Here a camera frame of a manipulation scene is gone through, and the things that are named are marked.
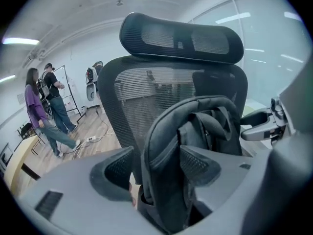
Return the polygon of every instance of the fluorescent light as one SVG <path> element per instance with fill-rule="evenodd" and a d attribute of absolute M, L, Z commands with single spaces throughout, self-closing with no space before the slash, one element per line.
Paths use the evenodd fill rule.
<path fill-rule="evenodd" d="M 262 49 L 245 49 L 245 50 L 252 50 L 252 51 L 258 51 L 258 52 L 264 52 Z"/>
<path fill-rule="evenodd" d="M 15 75 L 12 75 L 12 76 L 8 76 L 8 77 L 5 77 L 5 78 L 3 78 L 3 79 L 0 79 L 0 83 L 1 83 L 1 82 L 4 82 L 4 81 L 6 81 L 6 80 L 12 79 L 12 78 L 14 78 L 14 77 L 15 77 Z"/>
<path fill-rule="evenodd" d="M 248 18 L 248 17 L 251 17 L 250 13 L 249 12 L 244 12 L 244 13 L 241 13 L 241 14 L 237 14 L 235 16 L 231 16 L 231 17 L 228 17 L 228 18 L 223 18 L 223 19 L 217 20 L 215 22 L 217 24 L 222 24 L 222 23 L 225 23 L 225 22 L 228 22 L 228 21 L 233 21 L 233 20 L 239 19 L 239 18 Z"/>
<path fill-rule="evenodd" d="M 288 59 L 290 59 L 290 60 L 297 61 L 297 62 L 299 62 L 299 63 L 303 63 L 303 61 L 302 61 L 302 60 L 297 59 L 297 58 L 295 58 L 295 57 L 290 57 L 290 56 L 285 55 L 285 54 L 281 54 L 281 56 L 282 56 L 282 57 L 286 57 L 286 58 L 288 58 Z"/>
<path fill-rule="evenodd" d="M 255 60 L 255 59 L 252 59 L 252 61 L 255 61 L 255 62 L 260 62 L 260 63 L 266 63 L 266 62 L 264 62 L 264 61 Z"/>
<path fill-rule="evenodd" d="M 291 18 L 291 19 L 295 19 L 295 20 L 298 20 L 298 21 L 302 22 L 302 19 L 301 19 L 301 17 L 300 17 L 298 14 L 285 11 L 285 12 L 284 12 L 284 16 L 285 16 L 286 18 Z"/>
<path fill-rule="evenodd" d="M 8 44 L 25 44 L 25 45 L 36 45 L 39 43 L 38 40 L 27 39 L 27 38 L 4 38 L 2 40 L 4 45 Z"/>

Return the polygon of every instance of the wooden desk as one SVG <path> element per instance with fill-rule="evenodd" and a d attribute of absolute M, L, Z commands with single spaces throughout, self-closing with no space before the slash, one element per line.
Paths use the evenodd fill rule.
<path fill-rule="evenodd" d="M 37 141 L 37 135 L 23 140 L 17 150 L 13 153 L 9 164 L 6 167 L 4 173 L 4 181 L 6 182 L 12 194 L 15 194 L 16 191 L 20 169 L 25 171 L 30 177 L 35 180 L 40 178 L 34 171 L 32 171 L 27 165 L 24 164 L 27 155 Z"/>

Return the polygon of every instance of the glass window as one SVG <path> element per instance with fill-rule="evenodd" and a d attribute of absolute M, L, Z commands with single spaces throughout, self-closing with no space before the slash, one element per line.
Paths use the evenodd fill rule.
<path fill-rule="evenodd" d="M 300 17 L 286 0 L 235 0 L 244 36 L 244 66 L 248 100 L 269 106 L 295 78 L 312 49 Z"/>
<path fill-rule="evenodd" d="M 228 1 L 196 17 L 194 23 L 225 26 L 234 30 L 241 37 L 239 18 L 245 16 L 247 16 L 246 13 L 238 15 L 234 3 Z M 242 61 L 237 63 L 239 67 L 242 67 L 242 64 Z"/>

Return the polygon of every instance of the floor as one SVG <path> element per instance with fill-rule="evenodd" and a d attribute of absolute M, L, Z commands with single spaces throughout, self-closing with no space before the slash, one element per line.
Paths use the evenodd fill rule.
<path fill-rule="evenodd" d="M 102 114 L 100 108 L 98 108 L 98 112 L 100 117 L 96 113 L 96 108 L 87 110 L 86 115 L 79 121 L 77 130 L 75 130 L 74 133 L 69 134 L 71 138 L 75 140 L 80 139 L 82 142 L 92 136 L 102 137 L 101 139 L 96 139 L 97 142 L 95 143 L 83 144 L 78 153 L 78 156 L 81 158 L 120 148 L 120 144 L 111 127 L 107 115 Z M 77 118 L 77 116 L 71 117 L 72 122 L 75 123 Z M 76 152 L 64 155 L 62 158 L 55 157 L 46 138 L 42 138 L 45 144 L 38 144 L 35 148 L 35 151 L 38 153 L 38 155 L 29 153 L 25 160 L 25 164 L 39 176 L 43 176 L 45 173 L 49 172 L 61 163 L 66 163 L 67 161 L 74 159 Z M 67 153 L 71 152 L 72 150 L 69 147 L 62 145 L 61 151 Z M 21 170 L 19 175 L 17 196 L 23 194 L 23 192 L 25 192 L 25 190 L 34 183 L 35 180 L 33 180 Z"/>

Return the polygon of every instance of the long hair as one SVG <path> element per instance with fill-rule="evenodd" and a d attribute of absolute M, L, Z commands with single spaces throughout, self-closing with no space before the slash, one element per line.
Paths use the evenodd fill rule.
<path fill-rule="evenodd" d="M 32 87 L 33 92 L 38 95 L 39 91 L 38 91 L 38 87 L 36 82 L 34 81 L 34 73 L 36 73 L 38 70 L 36 68 L 30 68 L 27 72 L 26 75 L 26 84 L 25 86 L 27 86 L 28 84 Z"/>

